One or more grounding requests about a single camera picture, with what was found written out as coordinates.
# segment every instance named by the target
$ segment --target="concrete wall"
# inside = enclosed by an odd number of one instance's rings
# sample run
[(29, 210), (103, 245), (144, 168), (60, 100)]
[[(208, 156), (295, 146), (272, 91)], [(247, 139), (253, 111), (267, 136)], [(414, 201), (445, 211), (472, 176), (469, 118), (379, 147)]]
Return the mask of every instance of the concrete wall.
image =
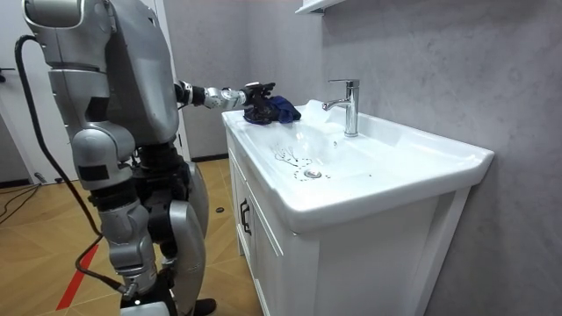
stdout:
[[(245, 1), (167, 0), (164, 6), (178, 79), (233, 89), (250, 81)], [(191, 158), (227, 152), (221, 110), (183, 113)]]
[(358, 78), (361, 112), (496, 152), (427, 315), (560, 315), (562, 3), (348, 0), (324, 18), (301, 4), (249, 6), (252, 80), (303, 104)]

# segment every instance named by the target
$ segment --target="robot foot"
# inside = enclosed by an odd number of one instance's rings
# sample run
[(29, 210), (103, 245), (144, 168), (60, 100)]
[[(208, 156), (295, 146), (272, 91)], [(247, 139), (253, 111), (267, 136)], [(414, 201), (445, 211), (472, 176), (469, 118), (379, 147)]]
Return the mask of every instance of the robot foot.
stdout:
[(193, 316), (207, 316), (217, 310), (217, 301), (212, 298), (198, 299), (193, 308)]

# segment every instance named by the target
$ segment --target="sink countertop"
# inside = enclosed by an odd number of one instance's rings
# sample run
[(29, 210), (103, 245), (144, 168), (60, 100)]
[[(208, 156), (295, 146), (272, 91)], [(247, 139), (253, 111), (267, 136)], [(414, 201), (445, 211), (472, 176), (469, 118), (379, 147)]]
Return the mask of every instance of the sink countertop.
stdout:
[[(298, 106), (291, 124), (257, 126), (243, 111), (222, 113), (249, 166), (288, 227), (304, 233), (361, 219), (480, 183), (494, 152), (359, 114), (359, 136), (343, 135), (345, 110)], [(320, 172), (312, 179), (305, 171)]]

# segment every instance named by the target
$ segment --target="drain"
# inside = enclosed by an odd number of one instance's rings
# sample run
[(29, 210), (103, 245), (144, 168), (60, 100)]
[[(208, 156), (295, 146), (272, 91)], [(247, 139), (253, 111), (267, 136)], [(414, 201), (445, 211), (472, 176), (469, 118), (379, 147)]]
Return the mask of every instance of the drain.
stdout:
[(322, 173), (318, 170), (314, 170), (314, 169), (309, 169), (305, 171), (305, 176), (312, 178), (312, 179), (316, 179), (322, 176)]

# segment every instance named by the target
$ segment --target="chrome faucet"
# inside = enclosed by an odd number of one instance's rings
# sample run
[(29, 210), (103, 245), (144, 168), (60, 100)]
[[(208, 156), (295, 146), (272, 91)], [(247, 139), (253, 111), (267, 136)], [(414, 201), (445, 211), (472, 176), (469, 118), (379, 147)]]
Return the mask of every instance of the chrome faucet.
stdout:
[(359, 80), (339, 79), (329, 80), (328, 82), (345, 82), (345, 98), (326, 102), (322, 104), (322, 109), (324, 111), (330, 111), (337, 105), (345, 106), (345, 136), (358, 136), (357, 121), (359, 114)]

